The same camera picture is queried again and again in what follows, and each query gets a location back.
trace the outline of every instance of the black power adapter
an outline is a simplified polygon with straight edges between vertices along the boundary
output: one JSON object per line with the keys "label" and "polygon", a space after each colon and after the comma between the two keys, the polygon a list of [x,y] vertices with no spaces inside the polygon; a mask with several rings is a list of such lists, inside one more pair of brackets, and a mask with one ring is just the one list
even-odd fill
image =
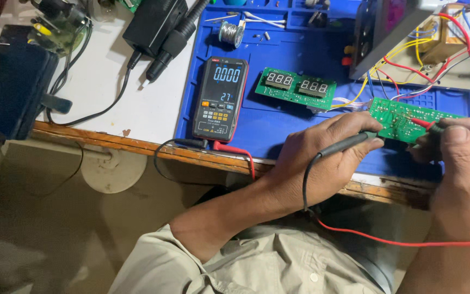
{"label": "black power adapter", "polygon": [[144,0],[124,31],[123,39],[134,50],[156,57],[168,34],[187,11],[185,0]]}

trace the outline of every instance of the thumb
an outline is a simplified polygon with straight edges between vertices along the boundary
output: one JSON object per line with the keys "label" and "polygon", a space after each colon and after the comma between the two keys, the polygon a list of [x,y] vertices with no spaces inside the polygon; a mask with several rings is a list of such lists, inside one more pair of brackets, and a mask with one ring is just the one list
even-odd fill
{"label": "thumb", "polygon": [[470,177],[470,131],[461,125],[445,129],[441,137],[446,174]]}
{"label": "thumb", "polygon": [[345,173],[354,173],[369,151],[381,148],[383,145],[384,141],[379,137],[375,137],[344,150],[338,169]]}

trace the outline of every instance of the hand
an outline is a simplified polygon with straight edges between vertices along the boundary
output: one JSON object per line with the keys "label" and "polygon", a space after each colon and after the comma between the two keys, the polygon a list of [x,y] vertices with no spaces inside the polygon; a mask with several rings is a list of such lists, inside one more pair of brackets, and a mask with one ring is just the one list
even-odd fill
{"label": "hand", "polygon": [[[378,132],[382,125],[369,112],[341,114],[304,131],[290,134],[275,167],[262,179],[267,181],[275,199],[287,209],[303,208],[302,179],[311,159],[323,148],[356,135],[362,130]],[[384,145],[380,138],[368,139],[343,152],[319,160],[308,181],[308,205],[320,203],[345,186],[358,164],[369,153]]]}
{"label": "hand", "polygon": [[[440,150],[446,167],[442,183],[431,201],[434,230],[438,238],[470,240],[470,118],[442,119],[447,127]],[[420,161],[426,159],[429,143],[421,139],[420,150],[410,150]]]}

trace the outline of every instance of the blue silicone mat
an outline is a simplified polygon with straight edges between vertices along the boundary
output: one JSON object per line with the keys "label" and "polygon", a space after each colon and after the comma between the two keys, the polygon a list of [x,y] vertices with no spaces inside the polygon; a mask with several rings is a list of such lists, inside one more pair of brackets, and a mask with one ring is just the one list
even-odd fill
{"label": "blue silicone mat", "polygon": [[[304,105],[256,94],[255,87],[265,67],[306,74],[337,82],[335,97],[353,99],[362,82],[348,78],[349,68],[341,64],[344,47],[353,42],[355,13],[360,1],[343,0],[331,2],[327,13],[329,25],[326,28],[308,28],[307,23],[313,9],[304,6],[304,1],[253,0],[244,6],[227,6],[222,0],[208,5],[199,21],[190,72],[179,113],[175,137],[192,138],[193,115],[199,96],[203,64],[211,56],[245,59],[249,63],[248,79],[239,114],[237,130],[229,145],[248,150],[253,157],[277,159],[288,134],[304,130],[326,118],[348,110],[332,110],[312,114]],[[226,16],[227,11],[249,11],[269,20],[286,19],[286,29],[266,23],[246,23],[242,44],[234,49],[230,44],[218,40],[220,22],[205,22],[206,19]],[[238,24],[244,16],[226,19]],[[270,41],[254,38],[267,31]],[[396,95],[393,86],[387,84],[390,97]],[[379,84],[374,85],[375,96],[383,97]],[[402,93],[418,87],[401,85]],[[358,101],[372,99],[366,86]],[[432,108],[470,117],[470,91],[432,89],[414,99],[401,99],[421,107]],[[357,171],[378,175],[400,176],[405,178],[439,180],[442,175],[440,165],[420,165],[415,163],[405,150],[407,144],[386,140],[385,147],[371,152],[360,164]]]}

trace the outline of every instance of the circuit board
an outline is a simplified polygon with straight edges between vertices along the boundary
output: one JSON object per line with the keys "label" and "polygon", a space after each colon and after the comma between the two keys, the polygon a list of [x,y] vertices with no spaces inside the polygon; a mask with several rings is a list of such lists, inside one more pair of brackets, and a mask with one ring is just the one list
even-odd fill
{"label": "circuit board", "polygon": [[383,98],[373,99],[369,113],[383,125],[383,129],[378,133],[379,136],[407,143],[415,143],[418,137],[426,133],[425,128],[414,124],[407,117],[420,118],[429,123],[438,121],[442,117],[462,117]]}
{"label": "circuit board", "polygon": [[142,1],[143,0],[117,0],[117,2],[121,3],[124,7],[126,7],[128,10],[130,10],[133,13],[135,13],[135,10],[137,10],[137,8],[139,7],[139,4]]}
{"label": "circuit board", "polygon": [[[280,78],[280,75],[284,75],[286,78],[278,82],[277,77]],[[323,110],[330,110],[333,97],[335,96],[335,89],[336,82],[329,79],[265,68],[255,93]]]}

